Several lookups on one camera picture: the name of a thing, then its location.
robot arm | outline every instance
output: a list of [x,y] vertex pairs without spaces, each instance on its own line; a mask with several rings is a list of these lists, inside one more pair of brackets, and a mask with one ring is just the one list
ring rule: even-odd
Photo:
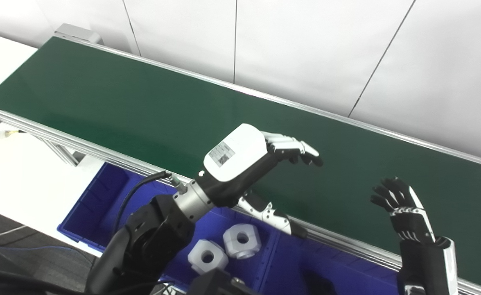
[[452,239],[433,234],[424,206],[412,187],[398,179],[382,179],[371,202],[388,213],[401,238],[400,295],[457,295],[457,262]]
[[[239,203],[247,213],[305,237],[306,231],[255,194],[245,192],[280,161],[322,165],[319,153],[295,138],[261,132],[242,124],[204,157],[204,169],[187,185],[176,177],[173,195],[160,195],[140,207],[115,233],[89,273],[86,291],[109,291],[158,280],[166,265],[193,238],[195,223],[213,207]],[[134,295],[149,294],[147,288]]]

cable connector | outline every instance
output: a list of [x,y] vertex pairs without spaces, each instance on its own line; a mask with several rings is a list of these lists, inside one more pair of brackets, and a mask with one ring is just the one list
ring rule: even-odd
[[181,195],[187,192],[187,187],[176,177],[175,174],[171,174],[170,177],[167,178],[171,185],[176,188],[177,192]]
[[25,132],[22,130],[2,130],[0,131],[0,139],[9,137],[14,133],[25,133]]

cable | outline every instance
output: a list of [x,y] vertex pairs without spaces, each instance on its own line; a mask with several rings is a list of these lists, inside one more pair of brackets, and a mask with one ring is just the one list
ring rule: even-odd
[[69,251],[74,251],[78,254],[80,254],[88,263],[89,265],[93,265],[93,262],[87,258],[82,252],[80,252],[77,249],[70,248],[70,247],[64,247],[64,246],[42,246],[42,247],[35,247],[35,248],[16,248],[16,247],[1,247],[0,249],[3,250],[13,250],[13,251],[32,251],[32,250],[42,250],[42,249],[62,249],[62,250],[69,250]]
[[25,133],[25,131],[22,130],[2,130],[0,131],[0,138],[6,138],[14,133]]
[[7,235],[7,234],[9,234],[9,233],[12,233],[12,232],[14,232],[14,231],[16,231],[16,230],[19,230],[19,229],[21,229],[21,228],[25,228],[25,227],[26,227],[26,226],[25,226],[25,225],[23,225],[23,226],[19,226],[19,227],[17,227],[17,228],[14,228],[14,229],[11,229],[11,230],[8,230],[8,231],[5,231],[5,232],[3,232],[3,233],[0,233],[0,236]]
[[115,219],[115,224],[113,225],[113,235],[117,233],[117,230],[118,230],[118,225],[120,224],[120,220],[122,218],[122,215],[124,214],[124,210],[126,209],[126,206],[128,205],[129,203],[129,200],[131,200],[131,197],[133,196],[133,194],[135,192],[137,192],[137,190],[145,185],[146,183],[150,183],[152,181],[155,181],[155,180],[158,180],[158,179],[165,179],[165,178],[168,178],[171,176],[171,173],[169,172],[165,172],[165,171],[162,171],[162,172],[158,172],[158,173],[155,173],[153,175],[150,175],[150,176],[147,176],[146,178],[142,179],[141,181],[139,181],[139,183],[137,183],[129,192],[128,194],[126,195],[126,197],[124,198],[124,201],[122,202],[122,205],[120,205],[120,209],[118,210],[118,213],[117,213],[117,219]]
[[[37,290],[47,291],[50,293],[55,293],[57,295],[95,295],[94,293],[74,291],[74,290],[70,290],[70,289],[58,286],[56,284],[37,280],[32,277],[21,276],[16,273],[11,273],[11,272],[1,271],[1,270],[0,270],[0,283],[10,284],[10,285],[18,286],[25,289],[33,289],[33,290],[37,289]],[[135,286],[115,290],[113,292],[109,292],[104,295],[125,295],[135,289],[140,289],[140,288],[150,287],[150,286],[153,287],[157,284],[166,284],[166,283],[174,283],[174,282],[158,281],[158,282],[152,282],[152,283],[146,283],[146,284],[137,284]]]
[[164,294],[165,291],[167,291],[167,288],[173,286],[173,284],[167,284],[166,287],[161,288],[160,290],[156,291],[152,295],[159,295],[159,294]]

silver metal cylinder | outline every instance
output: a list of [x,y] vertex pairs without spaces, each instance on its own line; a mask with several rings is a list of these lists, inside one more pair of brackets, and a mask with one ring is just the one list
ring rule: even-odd
[[215,205],[196,181],[191,181],[186,187],[186,193],[176,193],[173,195],[173,199],[189,220],[197,222],[197,220],[201,219],[201,217],[208,213]]

black and white robotic hand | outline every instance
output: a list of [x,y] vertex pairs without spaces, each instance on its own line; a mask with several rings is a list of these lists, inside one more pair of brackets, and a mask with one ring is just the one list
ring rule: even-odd
[[452,239],[435,236],[424,206],[413,188],[399,178],[382,179],[371,202],[389,214],[401,238],[400,295],[457,295],[457,262]]

